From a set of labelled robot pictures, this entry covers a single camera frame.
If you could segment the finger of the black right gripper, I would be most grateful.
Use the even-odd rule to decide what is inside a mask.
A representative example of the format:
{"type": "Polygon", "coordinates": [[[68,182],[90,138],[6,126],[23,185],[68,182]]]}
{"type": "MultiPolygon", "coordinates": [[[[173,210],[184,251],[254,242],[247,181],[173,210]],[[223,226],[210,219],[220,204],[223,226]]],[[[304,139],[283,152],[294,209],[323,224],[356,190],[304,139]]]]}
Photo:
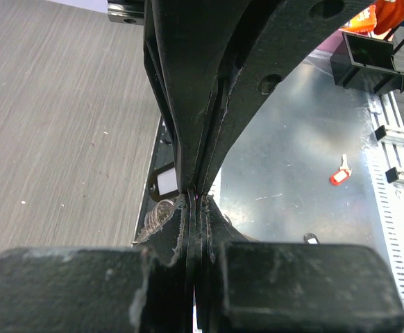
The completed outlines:
{"type": "Polygon", "coordinates": [[[270,94],[332,33],[370,1],[278,1],[248,50],[229,66],[221,105],[212,115],[198,193],[206,194],[228,151],[270,94]]]}
{"type": "Polygon", "coordinates": [[[176,139],[178,188],[195,183],[221,59],[247,1],[148,1],[145,40],[159,61],[176,139]]]}

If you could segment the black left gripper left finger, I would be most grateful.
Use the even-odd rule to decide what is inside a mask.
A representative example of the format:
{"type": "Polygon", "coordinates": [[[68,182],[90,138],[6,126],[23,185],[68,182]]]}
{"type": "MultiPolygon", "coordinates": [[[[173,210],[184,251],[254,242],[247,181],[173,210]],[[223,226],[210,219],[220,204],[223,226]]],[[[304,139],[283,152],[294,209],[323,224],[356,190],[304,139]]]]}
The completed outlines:
{"type": "Polygon", "coordinates": [[[191,332],[195,203],[138,246],[0,253],[0,332],[191,332]]]}

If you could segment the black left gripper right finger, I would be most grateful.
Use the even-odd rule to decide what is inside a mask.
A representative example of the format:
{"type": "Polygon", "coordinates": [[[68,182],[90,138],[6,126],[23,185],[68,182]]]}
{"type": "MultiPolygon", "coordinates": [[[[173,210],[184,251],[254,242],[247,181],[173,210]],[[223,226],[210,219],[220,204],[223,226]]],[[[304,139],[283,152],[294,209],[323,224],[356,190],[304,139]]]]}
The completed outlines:
{"type": "Polygon", "coordinates": [[[204,332],[403,332],[392,272],[372,248],[249,241],[197,202],[197,324],[204,332]]]}

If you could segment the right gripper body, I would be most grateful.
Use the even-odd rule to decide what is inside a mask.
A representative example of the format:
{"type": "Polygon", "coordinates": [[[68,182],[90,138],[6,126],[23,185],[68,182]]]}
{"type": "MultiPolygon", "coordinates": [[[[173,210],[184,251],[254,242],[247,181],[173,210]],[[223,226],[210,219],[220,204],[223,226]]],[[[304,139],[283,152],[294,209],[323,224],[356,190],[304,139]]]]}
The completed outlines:
{"type": "Polygon", "coordinates": [[[108,19],[114,23],[142,25],[145,0],[107,0],[108,19]]]}

